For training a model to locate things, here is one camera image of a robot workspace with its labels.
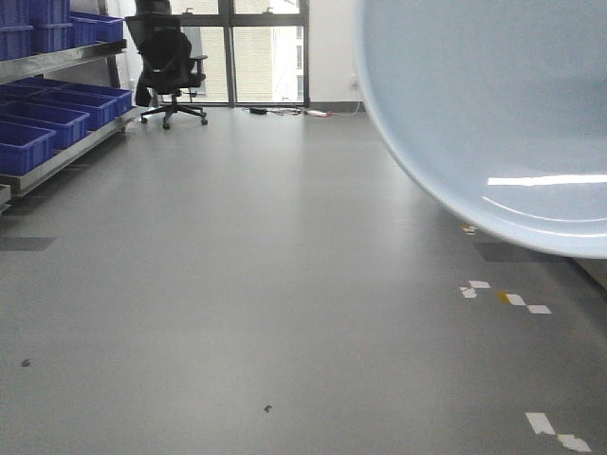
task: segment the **dark floor patch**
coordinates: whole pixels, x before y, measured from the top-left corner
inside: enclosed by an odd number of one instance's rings
[[[532,251],[504,242],[479,242],[474,246],[490,263],[562,263],[564,258],[551,254]]]
[[[44,204],[46,198],[43,196],[26,196],[10,201],[8,216],[27,216]]]
[[[0,251],[44,251],[55,237],[0,237]]]

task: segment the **window frame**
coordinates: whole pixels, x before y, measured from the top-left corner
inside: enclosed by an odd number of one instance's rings
[[[228,102],[197,102],[206,105],[251,106],[251,105],[293,105],[293,102],[239,102],[236,85],[236,61],[234,56],[233,30],[235,27],[301,27],[303,30],[303,101],[296,105],[309,107],[309,3],[299,3],[300,12],[294,14],[259,13],[236,14],[234,0],[217,0],[217,14],[193,14],[190,12],[174,14],[181,20],[182,27],[222,27],[226,52],[226,77],[228,84]]]

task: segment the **light blue curved object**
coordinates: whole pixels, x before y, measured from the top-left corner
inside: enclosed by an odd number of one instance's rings
[[[607,258],[607,3],[359,0],[359,81],[393,156],[510,242]]]

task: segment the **shelf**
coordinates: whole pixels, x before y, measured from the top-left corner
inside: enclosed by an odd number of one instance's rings
[[[104,142],[107,138],[122,130],[126,124],[138,116],[137,108],[133,108],[121,117],[115,118],[99,130],[91,132],[87,137],[79,140],[71,147],[44,162],[25,175],[7,175],[0,173],[0,185],[9,185],[13,196],[24,196],[41,183],[58,173],[92,148]]]
[[[0,185],[0,212],[10,198],[10,186]]]
[[[124,48],[126,48],[126,40],[121,40],[114,43],[73,47],[57,52],[32,55],[23,59],[6,60],[0,62],[0,83],[111,57],[120,54]]]

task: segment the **glass window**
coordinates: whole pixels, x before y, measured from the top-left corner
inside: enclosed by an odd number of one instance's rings
[[[218,14],[218,0],[171,0],[173,14],[182,14],[186,10],[192,14]]]
[[[297,45],[297,69],[302,69],[304,67],[304,47],[302,45]]]
[[[236,27],[237,102],[293,102],[299,98],[296,27]]]
[[[234,0],[236,14],[299,14],[300,2],[297,0]]]
[[[301,102],[304,100],[304,75],[297,77],[297,101]]]
[[[202,61],[202,72],[207,78],[200,87],[192,88],[193,102],[227,102],[228,83],[226,76],[226,49],[221,27],[183,27],[183,32],[192,43],[192,56],[207,55]],[[182,101],[190,101],[187,90],[183,90]]]

